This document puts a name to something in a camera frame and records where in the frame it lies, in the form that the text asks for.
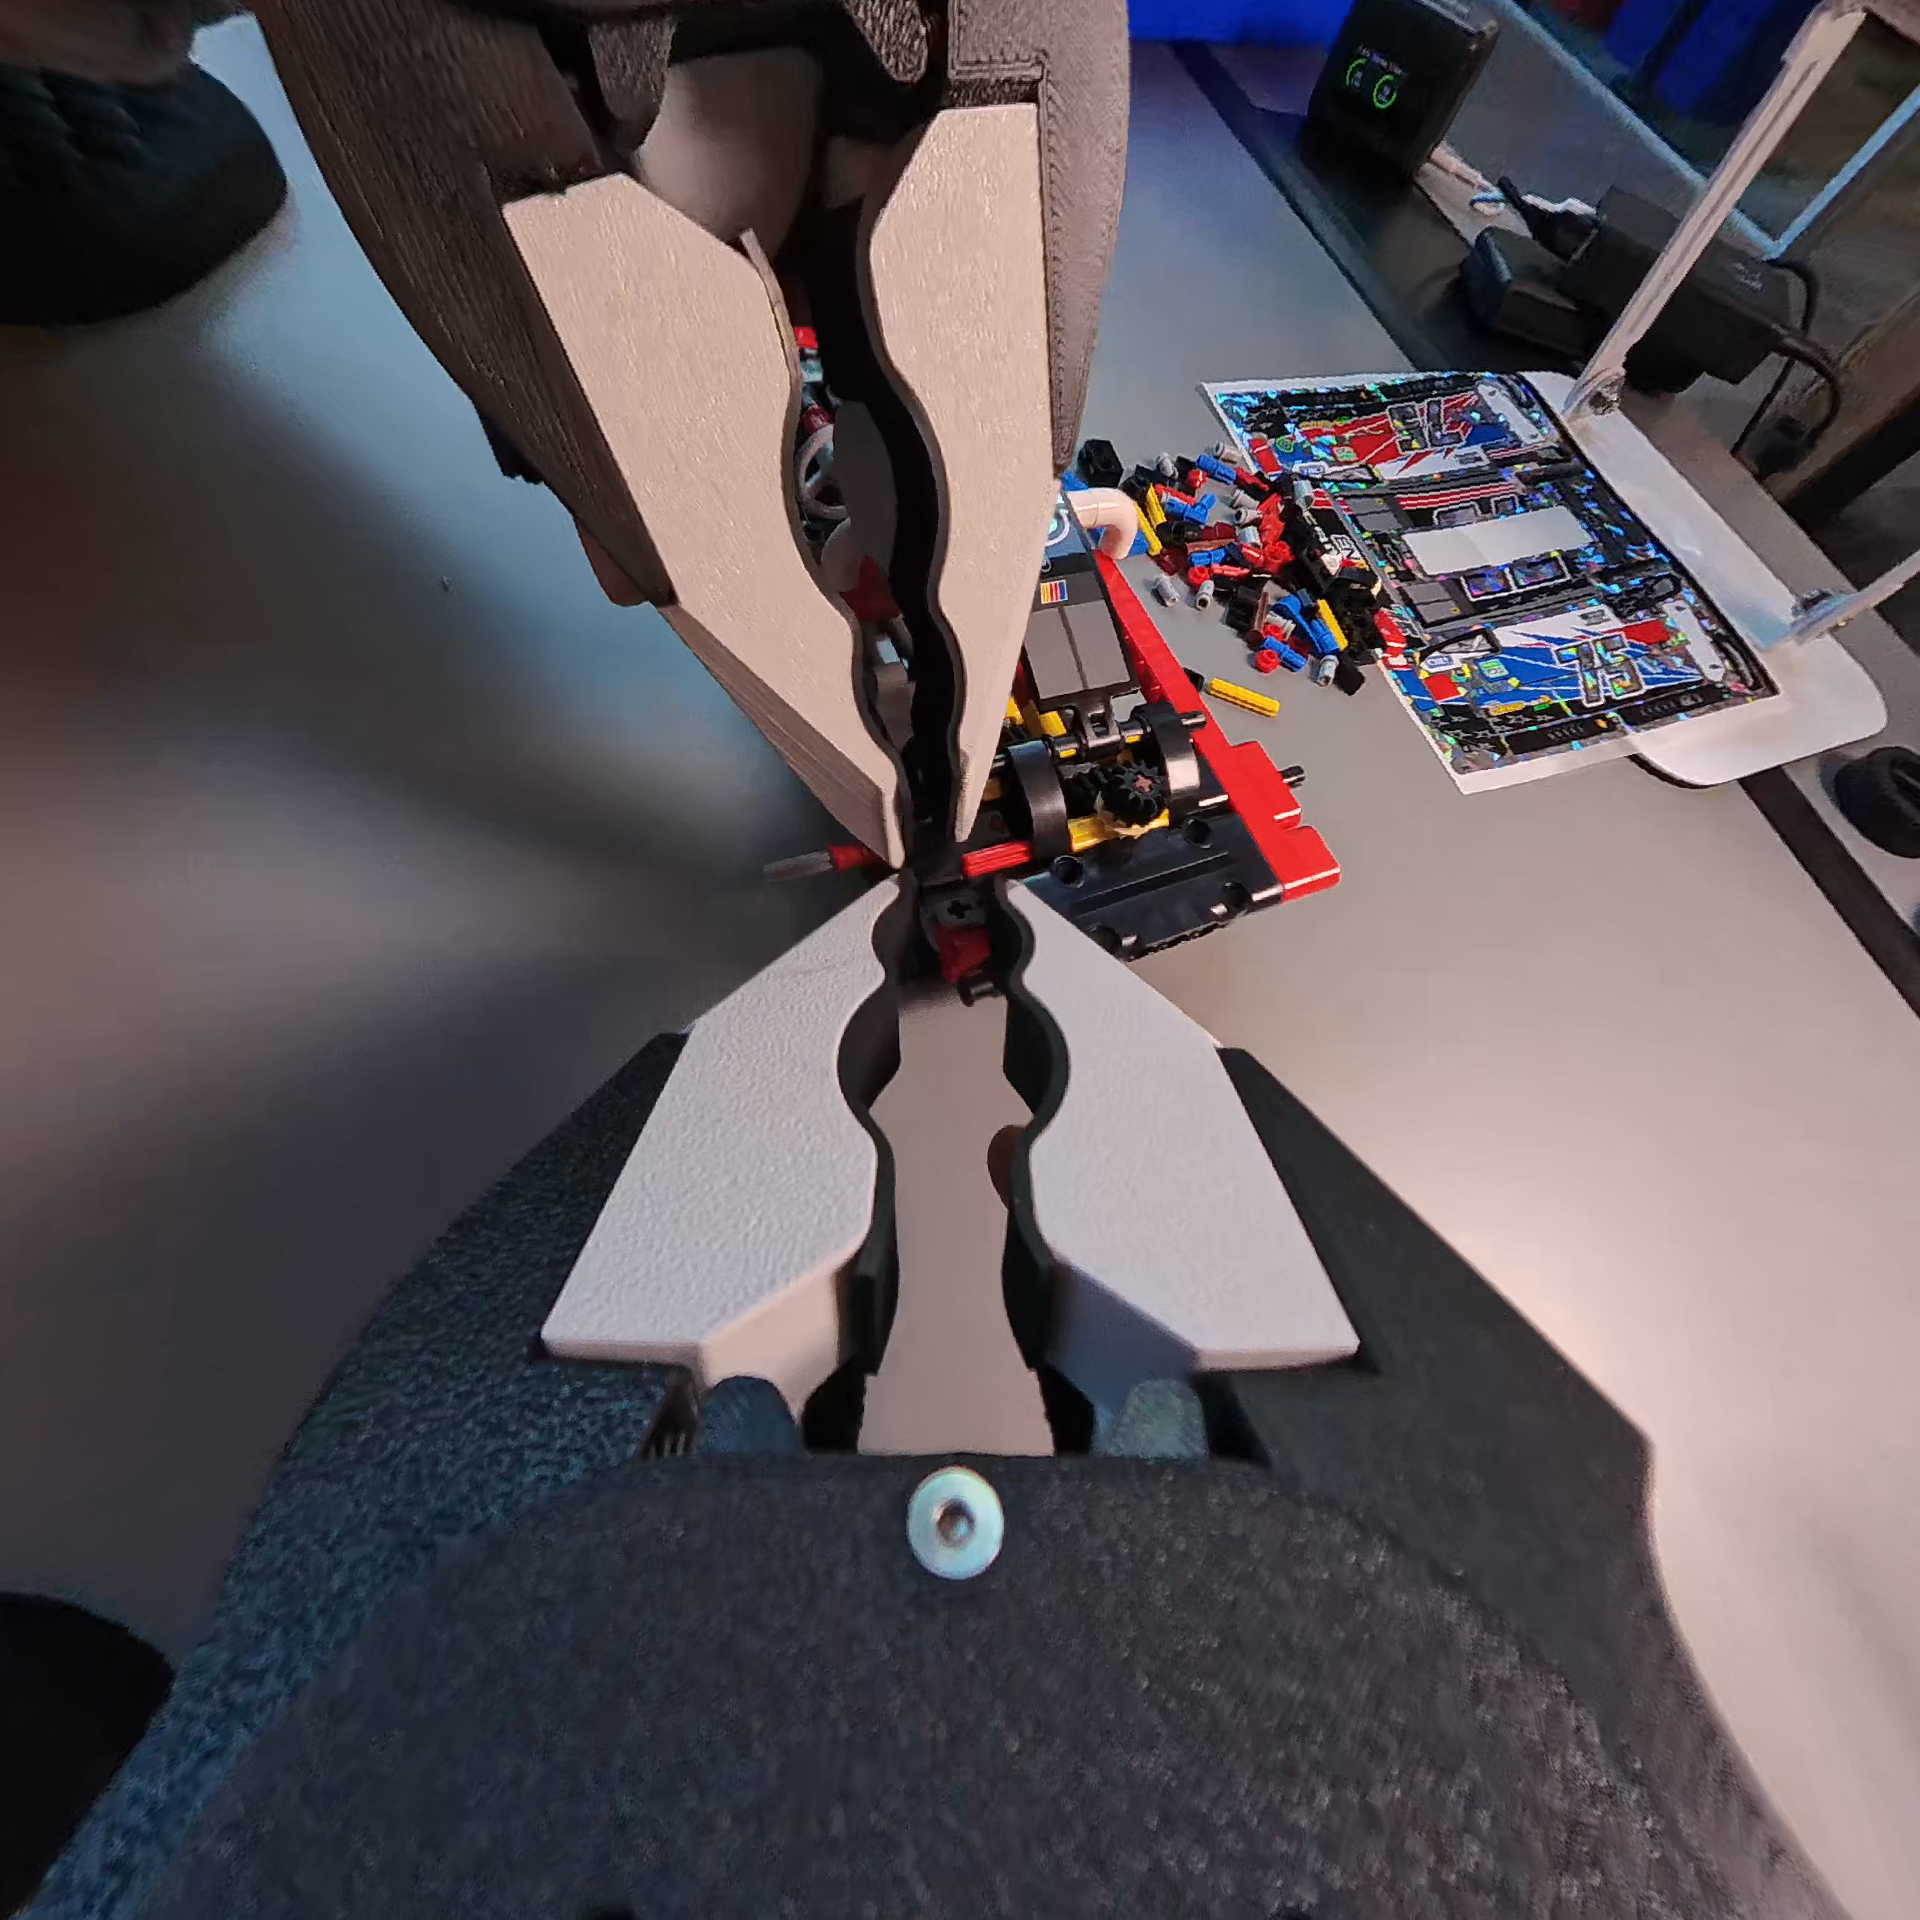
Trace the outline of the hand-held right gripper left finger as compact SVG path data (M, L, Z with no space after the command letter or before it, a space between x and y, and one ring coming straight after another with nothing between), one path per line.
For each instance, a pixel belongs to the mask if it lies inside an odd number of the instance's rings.
M854 1445L899 1302L901 1066L918 887L886 877L683 1032L542 1325L563 1359L776 1389L808 1445Z

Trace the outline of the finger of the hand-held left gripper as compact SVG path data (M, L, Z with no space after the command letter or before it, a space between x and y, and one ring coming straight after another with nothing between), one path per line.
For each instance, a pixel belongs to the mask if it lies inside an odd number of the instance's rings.
M1059 498L1040 109L939 111L880 206L868 269L875 342L927 455L927 610L953 674L950 715L918 732L966 837Z
M664 622L837 822L902 866L857 623L799 538L799 366L759 237L727 243L630 176L502 213L662 564Z

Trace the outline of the black lego tyre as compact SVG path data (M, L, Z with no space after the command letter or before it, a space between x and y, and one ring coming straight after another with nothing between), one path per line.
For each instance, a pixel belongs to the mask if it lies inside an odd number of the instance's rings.
M1918 856L1918 749L1883 746L1838 758L1824 775L1838 814L1869 845Z

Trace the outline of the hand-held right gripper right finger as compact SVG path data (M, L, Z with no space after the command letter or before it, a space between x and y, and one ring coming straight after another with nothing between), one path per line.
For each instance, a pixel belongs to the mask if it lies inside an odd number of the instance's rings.
M1000 1069L1028 1108L1000 1295L1052 1442L1143 1383L1350 1359L1356 1325L1205 1027L1017 879Z

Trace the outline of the pile of mixed lego pieces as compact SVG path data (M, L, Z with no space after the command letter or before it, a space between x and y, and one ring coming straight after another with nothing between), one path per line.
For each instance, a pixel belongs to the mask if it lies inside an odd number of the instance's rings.
M1382 597L1319 483L1317 445L1249 430L1195 455L1126 463L1086 442L1068 488L1112 488L1132 506L1166 608L1221 619L1256 674L1296 674L1358 694L1381 654Z

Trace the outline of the black power bank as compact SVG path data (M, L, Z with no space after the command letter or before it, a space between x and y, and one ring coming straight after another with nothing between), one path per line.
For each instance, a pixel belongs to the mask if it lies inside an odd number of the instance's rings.
M1307 135L1332 156L1400 181L1446 138L1499 42L1459 3L1353 3L1312 84Z

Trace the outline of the large black power adapter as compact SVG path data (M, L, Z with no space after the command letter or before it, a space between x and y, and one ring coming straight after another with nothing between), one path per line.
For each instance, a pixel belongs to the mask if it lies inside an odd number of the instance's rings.
M1613 324L1651 266L1672 237L1678 219L1659 204L1611 187L1597 221L1563 263L1556 287ZM1711 240L1663 304L1647 334L1624 356L1624 382L1639 392L1679 392L1699 378L1739 383L1793 334L1799 280L1777 266Z

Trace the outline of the white desk stand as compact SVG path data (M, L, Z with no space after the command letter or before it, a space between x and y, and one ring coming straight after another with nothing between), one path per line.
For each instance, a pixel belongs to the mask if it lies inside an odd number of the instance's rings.
M1641 741L1647 764L1684 784L1726 784L1759 775L1875 736L1888 723L1878 686L1840 645L1838 631L1908 586L1918 558L1908 556L1869 588L1799 608L1739 533L1619 413L1624 356L1663 312L1865 15L1885 20L1908 42L1918 36L1915 3L1814 4L1791 36L1777 78L1584 371L1572 382L1549 375L1542 383L1565 438L1684 564L1775 686L1771 696L1756 704L1686 719L1669 742L1651 736Z

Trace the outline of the holographic sticker sheet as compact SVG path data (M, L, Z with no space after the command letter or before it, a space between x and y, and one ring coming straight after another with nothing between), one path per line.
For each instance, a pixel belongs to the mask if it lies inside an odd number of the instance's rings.
M1261 666L1372 666L1459 789L1780 700L1752 645L1524 375L1209 382Z

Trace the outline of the small black charger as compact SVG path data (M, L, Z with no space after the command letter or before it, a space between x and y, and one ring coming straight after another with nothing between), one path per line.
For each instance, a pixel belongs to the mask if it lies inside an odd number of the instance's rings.
M1524 231L1481 229L1459 269L1471 317L1495 334L1549 352L1584 352L1591 317L1561 287L1563 260Z

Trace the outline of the lego car chassis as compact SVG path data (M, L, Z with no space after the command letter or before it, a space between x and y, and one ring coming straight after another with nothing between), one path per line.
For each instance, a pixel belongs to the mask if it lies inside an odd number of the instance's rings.
M1143 506L1089 477L1120 477L1111 443L1063 479L976 824L918 883L921 963L964 1000L995 992L995 879L1134 963L1340 877L1303 773L1214 719L1243 687L1193 676L1120 576Z

